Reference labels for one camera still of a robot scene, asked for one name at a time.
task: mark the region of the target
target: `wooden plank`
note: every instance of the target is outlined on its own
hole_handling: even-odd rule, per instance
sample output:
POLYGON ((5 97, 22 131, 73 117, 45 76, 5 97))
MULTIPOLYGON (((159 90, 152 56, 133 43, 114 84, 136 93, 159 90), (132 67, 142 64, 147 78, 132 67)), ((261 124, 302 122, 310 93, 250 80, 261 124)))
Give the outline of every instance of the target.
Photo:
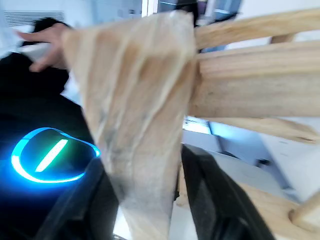
POLYGON ((297 209, 298 204, 246 184, 238 184, 278 240, 320 240, 320 233, 306 231, 291 223, 288 214, 292 209, 297 209))
POLYGON ((320 191, 292 210, 289 214, 294 225, 312 232, 320 232, 320 191))
POLYGON ((270 44, 279 44, 279 43, 290 43, 295 38, 294 33, 286 34, 286 35, 279 35, 279 36, 273 36, 271 38, 270 44))
POLYGON ((73 31, 63 45, 132 239, 167 240, 197 63, 191 16, 73 31))
POLYGON ((320 116, 320 41, 198 54, 189 115, 320 116))
POLYGON ((320 28, 320 8, 226 21, 195 29, 198 49, 320 28))
POLYGON ((278 118, 213 117, 206 120, 268 134, 305 144, 320 143, 320 135, 310 126, 278 118))
POLYGON ((320 41, 288 42, 199 55, 203 79, 320 72, 320 41))

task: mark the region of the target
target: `blue led ring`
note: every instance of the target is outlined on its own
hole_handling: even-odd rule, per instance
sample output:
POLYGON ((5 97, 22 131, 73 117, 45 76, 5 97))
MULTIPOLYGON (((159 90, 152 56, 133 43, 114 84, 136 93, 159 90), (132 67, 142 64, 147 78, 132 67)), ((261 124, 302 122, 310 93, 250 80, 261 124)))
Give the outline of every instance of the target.
POLYGON ((65 132, 63 131, 60 131, 56 128, 52 128, 52 127, 41 127, 41 128, 38 128, 36 130, 33 130, 31 132, 29 132, 27 135, 25 135, 18 143, 17 145, 14 147, 13 151, 12 151, 12 155, 11 155, 11 164, 14 168, 14 170, 20 174, 22 177, 24 177, 25 179, 28 179, 30 181, 33 181, 33 182, 36 182, 36 183, 41 183, 41 184, 59 184, 59 183, 67 183, 67 182, 72 182, 72 181, 75 181, 75 180, 78 180, 80 179, 83 175, 85 175, 85 173, 81 173, 77 176, 74 176, 74 177, 71 177, 71 178, 66 178, 66 179, 56 179, 56 180, 42 180, 42 179, 38 179, 32 175, 30 175, 29 173, 26 172, 26 170, 22 167, 21 165, 21 162, 20 162, 20 157, 21 157, 21 153, 23 151, 23 149, 25 148, 25 146, 27 145, 27 143, 30 141, 30 139, 32 139, 34 136, 36 136, 37 134, 45 131, 45 130, 54 130, 54 131, 57 131, 59 132, 61 135, 67 137, 67 138, 70 138, 70 139, 74 139, 74 140, 77 140, 77 141, 80 141, 82 143, 85 143, 87 145, 89 145, 90 147, 93 148, 93 150, 95 151, 95 155, 96 157, 100 156, 100 151, 99 149, 89 143, 89 142, 86 142, 86 141, 82 141, 80 139, 77 139, 75 137, 72 137, 68 134, 66 134, 65 132))

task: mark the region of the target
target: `air vent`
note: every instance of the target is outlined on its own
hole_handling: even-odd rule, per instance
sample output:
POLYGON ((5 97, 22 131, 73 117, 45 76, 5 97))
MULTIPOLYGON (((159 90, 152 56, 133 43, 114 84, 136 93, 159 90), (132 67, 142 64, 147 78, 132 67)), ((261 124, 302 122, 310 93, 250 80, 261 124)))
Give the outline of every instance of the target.
POLYGON ((32 25, 35 20, 54 18, 64 22, 63 11, 5 11, 4 16, 9 27, 32 25))

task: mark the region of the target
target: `finger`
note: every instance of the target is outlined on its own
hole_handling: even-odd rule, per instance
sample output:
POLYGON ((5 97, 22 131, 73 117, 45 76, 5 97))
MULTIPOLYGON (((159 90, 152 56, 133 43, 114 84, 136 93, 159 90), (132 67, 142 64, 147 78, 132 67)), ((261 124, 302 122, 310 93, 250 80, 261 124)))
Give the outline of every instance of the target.
POLYGON ((42 31, 38 31, 38 32, 34 32, 34 33, 25 33, 25 32, 16 31, 16 34, 20 38, 22 38, 28 42, 50 43, 50 36, 48 35, 47 29, 42 30, 42 31))
POLYGON ((57 63, 59 61, 59 56, 60 56, 59 49, 54 47, 39 61, 34 62, 29 69, 31 72, 39 73, 44 69, 46 69, 47 67, 57 63))

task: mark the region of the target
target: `hand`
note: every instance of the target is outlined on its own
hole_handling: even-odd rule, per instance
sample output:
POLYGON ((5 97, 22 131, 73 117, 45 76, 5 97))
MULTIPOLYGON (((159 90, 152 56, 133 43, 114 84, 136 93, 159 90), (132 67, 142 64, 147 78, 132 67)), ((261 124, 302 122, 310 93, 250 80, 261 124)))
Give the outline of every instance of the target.
POLYGON ((62 49, 62 34, 69 27, 62 23, 56 23, 52 27, 48 27, 45 30, 34 32, 34 33, 24 33, 17 31, 16 33, 28 42, 43 42, 50 43, 50 51, 42 57, 39 61, 34 62, 30 66, 31 72, 41 72, 47 67, 53 66, 59 69, 66 69, 66 64, 63 56, 62 49))

